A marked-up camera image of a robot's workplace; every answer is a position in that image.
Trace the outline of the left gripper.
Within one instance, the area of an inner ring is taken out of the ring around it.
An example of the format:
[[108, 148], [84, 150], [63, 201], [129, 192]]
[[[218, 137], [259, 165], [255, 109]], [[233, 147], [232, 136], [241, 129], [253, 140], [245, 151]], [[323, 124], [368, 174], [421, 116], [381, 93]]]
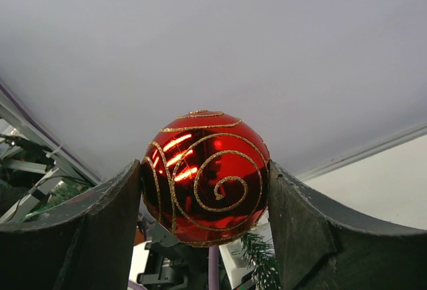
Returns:
[[148, 251], [144, 271], [136, 283], [145, 289], [207, 289], [208, 250], [179, 241], [165, 229], [153, 230], [145, 246]]

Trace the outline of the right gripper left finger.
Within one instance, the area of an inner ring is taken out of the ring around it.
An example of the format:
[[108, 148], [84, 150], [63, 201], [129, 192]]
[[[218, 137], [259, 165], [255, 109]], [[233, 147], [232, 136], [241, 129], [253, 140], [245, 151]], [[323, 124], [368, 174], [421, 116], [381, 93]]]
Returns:
[[127, 289], [140, 162], [23, 222], [1, 224], [2, 289]]

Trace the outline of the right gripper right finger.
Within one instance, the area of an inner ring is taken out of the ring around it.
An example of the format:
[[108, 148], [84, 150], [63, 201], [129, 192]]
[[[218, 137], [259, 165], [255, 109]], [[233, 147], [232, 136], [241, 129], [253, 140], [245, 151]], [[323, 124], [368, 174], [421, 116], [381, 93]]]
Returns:
[[270, 162], [270, 227], [283, 289], [425, 289], [426, 231], [363, 214]]

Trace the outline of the small green christmas tree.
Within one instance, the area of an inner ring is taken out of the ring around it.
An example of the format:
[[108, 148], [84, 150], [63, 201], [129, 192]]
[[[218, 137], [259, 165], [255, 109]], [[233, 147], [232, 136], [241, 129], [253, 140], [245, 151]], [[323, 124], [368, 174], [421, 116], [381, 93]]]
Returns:
[[252, 281], [256, 289], [283, 289], [272, 238], [265, 239], [257, 233], [246, 233], [241, 242], [243, 258], [247, 266], [253, 269]]

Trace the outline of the red glitter bauble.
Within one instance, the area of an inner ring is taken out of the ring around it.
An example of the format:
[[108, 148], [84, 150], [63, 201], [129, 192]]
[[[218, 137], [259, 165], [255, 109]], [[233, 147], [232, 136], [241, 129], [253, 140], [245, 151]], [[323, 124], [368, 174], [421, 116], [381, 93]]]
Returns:
[[199, 110], [177, 117], [141, 160], [149, 213], [180, 242], [223, 245], [254, 228], [269, 191], [270, 154], [240, 118]]

